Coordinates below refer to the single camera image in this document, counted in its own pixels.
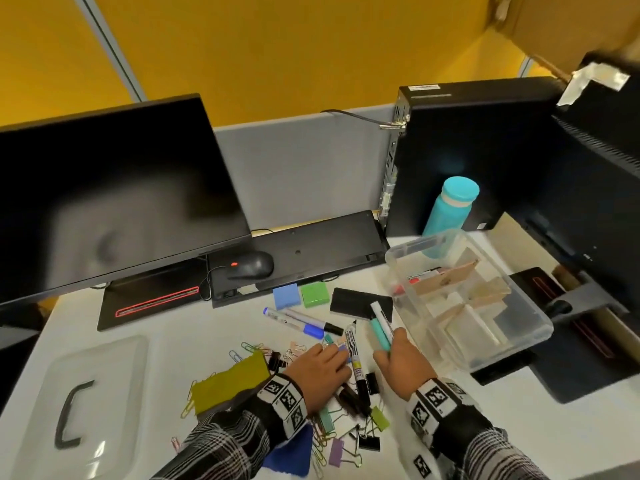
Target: yellow sticky note pad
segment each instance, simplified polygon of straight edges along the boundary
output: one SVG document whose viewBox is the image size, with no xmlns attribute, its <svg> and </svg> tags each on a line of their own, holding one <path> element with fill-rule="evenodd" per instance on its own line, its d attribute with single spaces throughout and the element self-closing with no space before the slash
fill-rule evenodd
<svg viewBox="0 0 640 480">
<path fill-rule="evenodd" d="M 386 428 L 391 426 L 389 420 L 385 418 L 385 415 L 382 414 L 382 411 L 380 411 L 377 406 L 374 406 L 371 410 L 371 419 L 374 423 L 376 423 L 376 426 L 379 428 L 380 432 L 386 430 Z"/>
<path fill-rule="evenodd" d="M 217 404 L 232 399 L 240 391 L 252 389 L 269 378 L 267 363 L 262 352 L 254 352 L 251 357 L 236 363 L 231 369 L 196 382 L 191 387 L 191 398 L 196 415 Z"/>
</svg>

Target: lid handle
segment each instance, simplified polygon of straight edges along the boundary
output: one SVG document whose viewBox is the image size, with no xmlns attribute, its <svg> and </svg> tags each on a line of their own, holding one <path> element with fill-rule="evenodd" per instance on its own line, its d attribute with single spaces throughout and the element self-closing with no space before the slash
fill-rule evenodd
<svg viewBox="0 0 640 480">
<path fill-rule="evenodd" d="M 66 450 L 69 448 L 75 448 L 80 445 L 80 441 L 82 437 L 74 438 L 72 440 L 64 440 L 62 436 L 65 434 L 65 427 L 67 426 L 67 421 L 69 420 L 69 413 L 71 412 L 71 404 L 73 403 L 74 396 L 84 390 L 89 389 L 89 387 L 93 386 L 95 381 L 85 382 L 80 384 L 73 389 L 67 396 L 64 405 L 62 406 L 62 411 L 60 411 L 60 417 L 58 418 L 58 425 L 56 426 L 56 437 L 54 438 L 54 444 L 58 450 Z"/>
</svg>

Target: person's left hand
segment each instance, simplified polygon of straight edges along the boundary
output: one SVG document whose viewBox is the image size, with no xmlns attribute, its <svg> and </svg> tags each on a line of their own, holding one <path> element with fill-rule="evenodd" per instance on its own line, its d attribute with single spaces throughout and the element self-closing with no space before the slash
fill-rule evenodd
<svg viewBox="0 0 640 480">
<path fill-rule="evenodd" d="M 338 387 L 349 380 L 348 358 L 349 352 L 338 350 L 335 344 L 324 350 L 316 344 L 284 370 L 283 374 L 302 389 L 309 415 L 320 411 Z"/>
</svg>

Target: cardboard box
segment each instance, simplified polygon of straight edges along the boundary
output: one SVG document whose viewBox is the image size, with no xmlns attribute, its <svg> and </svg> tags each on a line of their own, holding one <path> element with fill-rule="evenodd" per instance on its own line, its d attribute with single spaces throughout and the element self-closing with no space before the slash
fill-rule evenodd
<svg viewBox="0 0 640 480">
<path fill-rule="evenodd" d="M 620 50 L 640 34 L 640 0 L 496 0 L 496 28 L 565 80 L 590 50 Z"/>
</svg>

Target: mouse cable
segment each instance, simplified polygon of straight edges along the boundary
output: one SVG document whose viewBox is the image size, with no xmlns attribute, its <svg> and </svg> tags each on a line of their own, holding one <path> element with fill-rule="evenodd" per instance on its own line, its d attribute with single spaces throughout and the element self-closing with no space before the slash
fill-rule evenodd
<svg viewBox="0 0 640 480">
<path fill-rule="evenodd" d="M 215 266 L 213 268 L 211 268 L 210 270 L 207 271 L 207 277 L 203 279 L 203 281 L 200 282 L 200 286 L 198 287 L 198 294 L 200 295 L 200 298 L 203 301 L 210 301 L 212 298 L 212 290 L 211 290 L 211 281 L 209 281 L 209 277 L 211 276 L 211 272 L 215 271 L 217 269 L 220 269 L 221 267 L 227 267 L 227 266 Z M 208 298 L 203 298 L 202 296 L 202 284 L 204 282 L 207 282 L 207 284 L 209 285 L 209 297 Z"/>
<path fill-rule="evenodd" d="M 354 112 L 343 111 L 341 109 L 323 109 L 320 112 L 336 112 L 336 113 L 339 113 L 339 114 L 345 114 L 347 116 L 352 116 L 353 118 L 357 118 L 359 120 L 368 121 L 370 123 L 375 123 L 375 124 L 380 126 L 381 130 L 400 130 L 400 131 L 404 131 L 406 129 L 406 122 L 405 121 L 401 122 L 401 123 L 390 123 L 389 121 L 373 120 L 372 118 L 367 118 L 366 116 L 361 116 L 361 115 L 356 114 Z"/>
</svg>

